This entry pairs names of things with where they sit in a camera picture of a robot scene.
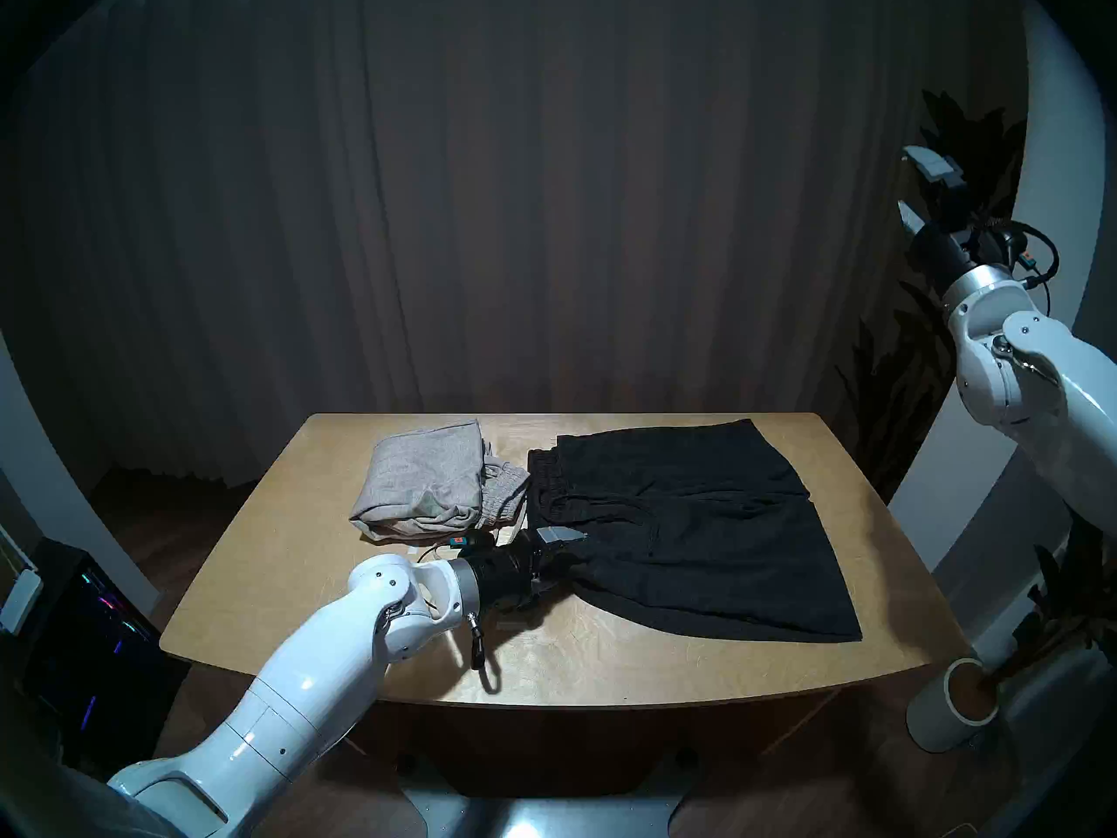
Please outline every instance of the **floor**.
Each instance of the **floor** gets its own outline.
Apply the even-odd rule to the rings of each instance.
[[[165,592],[157,626],[251,488],[118,469],[97,486],[94,508]],[[561,796],[634,788],[665,752],[679,749],[697,755],[701,777],[671,820],[674,838],[975,835],[1016,789],[1015,761],[996,727],[946,754],[927,754],[910,741],[904,710],[933,673],[899,674],[829,699],[662,711],[378,703],[255,835],[423,836],[422,819],[395,781],[409,753],[426,754],[462,793]],[[204,739],[249,682],[194,666],[156,753],[181,753]]]

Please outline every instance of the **black shorts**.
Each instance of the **black shorts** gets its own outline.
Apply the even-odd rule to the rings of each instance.
[[[557,560],[583,600],[694,637],[861,639],[806,488],[751,420],[561,436],[527,467],[528,524],[589,535]]]

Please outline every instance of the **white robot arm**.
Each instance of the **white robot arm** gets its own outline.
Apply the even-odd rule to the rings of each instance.
[[[248,835],[276,796],[367,711],[389,664],[479,611],[477,580],[464,560],[369,559],[350,574],[345,597],[276,649],[204,742],[181,756],[130,765],[108,783],[188,838]]]
[[[964,190],[953,162],[924,147],[905,152],[928,180]],[[1117,535],[1117,365],[1037,308],[1027,289],[1035,277],[1013,278],[1022,232],[1038,232],[1010,225],[976,239],[899,207],[911,257],[942,298],[966,410],[1016,441],[1082,517]]]

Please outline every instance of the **curtain fold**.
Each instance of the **curtain fold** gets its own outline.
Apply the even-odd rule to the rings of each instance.
[[[105,0],[8,114],[126,467],[317,411],[815,410],[903,264],[967,0]]]

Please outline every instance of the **dark plant leaf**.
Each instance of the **dark plant leaf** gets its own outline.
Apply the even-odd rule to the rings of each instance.
[[[1101,640],[1098,645],[1101,646],[1109,666],[1117,667],[1117,632],[1107,630],[1101,635]]]
[[[927,106],[927,114],[930,116],[932,122],[935,123],[935,127],[942,131],[943,126],[946,124],[946,115],[945,107],[938,96],[929,89],[924,89],[923,103]]]
[[[994,107],[981,117],[980,124],[989,133],[990,139],[1001,137],[1004,134],[1004,108]]]
[[[1001,200],[989,208],[989,216],[993,219],[1006,219],[1012,216],[1012,207],[1016,202],[1016,191],[1013,189]]]
[[[890,360],[891,356],[891,354],[886,354],[888,362],[895,362]],[[903,403],[905,394],[905,390],[896,390],[890,383],[884,382],[879,369],[873,374],[872,398],[865,410],[865,449],[861,460],[870,483],[879,475],[880,463],[888,455],[887,416],[892,408]]]
[[[872,332],[863,320],[858,320],[859,339],[857,347],[853,349],[853,375],[857,378],[858,389],[862,392],[871,383],[872,366],[877,362],[876,347]]]
[[[1117,634],[1117,623],[1104,618],[1091,618],[1087,620],[1086,638],[1091,642],[1100,644],[1106,636],[1106,631]]]
[[[880,429],[880,448],[887,456],[888,451],[896,445],[897,428],[900,420],[908,416],[911,403],[908,402],[908,385],[899,383],[889,403],[888,412],[885,417],[885,425]]]
[[[919,311],[930,323],[932,328],[935,331],[935,335],[938,336],[939,341],[946,347],[946,352],[951,355],[951,375],[953,377],[955,359],[954,337],[951,335],[951,328],[946,326],[946,320],[943,317],[942,308],[910,282],[904,282],[901,279],[900,287],[904,288],[908,296],[915,301],[916,306],[918,306]]]
[[[930,137],[933,137],[933,135],[925,134],[924,140],[927,142],[926,145],[929,149],[934,149],[934,144],[929,140]],[[942,216],[942,209],[939,207],[938,189],[933,183],[927,182],[927,180],[925,180],[922,174],[918,175],[918,183],[919,183],[919,197],[923,198],[923,203],[927,208],[927,215],[932,220],[938,219],[938,217]],[[905,253],[904,257],[907,260],[908,266],[913,270],[918,272],[919,268],[916,266],[911,253],[910,251]]]
[[[1047,585],[1047,599],[1051,608],[1052,616],[1061,616],[1067,608],[1063,597],[1062,581],[1059,577],[1059,564],[1054,556],[1039,544],[1035,544],[1035,558],[1040,562],[1040,572],[1043,574],[1043,584]]]
[[[1070,534],[1060,580],[1067,602],[1076,612],[1089,613],[1101,591],[1101,532],[1070,510]]]
[[[936,345],[935,331],[923,317],[901,308],[892,310],[892,317],[900,328],[900,346],[907,345],[918,351],[924,361],[939,373],[942,362]]]
[[[930,117],[935,120],[936,125],[957,132],[970,124],[971,121],[966,120],[966,115],[962,111],[962,105],[955,102],[947,93],[943,92],[938,94],[938,104],[942,112],[942,122],[935,120],[934,115]]]
[[[1024,136],[1028,131],[1028,123],[1021,120],[1013,123],[1004,131],[1004,145],[1013,155],[1019,155],[1024,151]]]
[[[911,460],[919,451],[919,445],[923,444],[923,439],[930,430],[930,425],[935,420],[935,415],[938,413],[942,401],[941,390],[928,389],[923,392],[915,408],[911,409],[911,417],[905,425],[905,431],[897,439],[896,446],[881,467],[879,485],[873,483],[873,488],[886,502],[891,499],[896,487],[900,485],[904,475],[907,474]]]
[[[895,397],[894,391],[907,371],[911,368],[911,353],[900,343],[895,351],[890,351],[880,358],[873,371],[873,382],[885,394],[887,404]]]
[[[1039,585],[1032,585],[1028,590],[1028,599],[1035,604],[1035,608],[1043,613],[1044,617],[1051,615],[1051,604],[1048,603],[1048,599],[1044,597],[1043,592],[1040,591]]]
[[[941,144],[942,139],[929,128],[920,128],[919,134],[923,135],[923,142],[927,149],[937,152],[936,147]]]
[[[1012,636],[1016,640],[1016,648],[1037,642],[1043,636],[1043,619],[1040,613],[1029,612],[1024,616],[1024,620],[1012,631]]]
[[[849,383],[849,379],[846,378],[846,373],[841,371],[839,366],[834,366],[834,371],[838,373],[838,378],[841,379],[841,385],[846,388],[846,396],[849,397],[850,403],[853,406],[853,410],[857,410],[857,393],[855,392],[852,385]]]

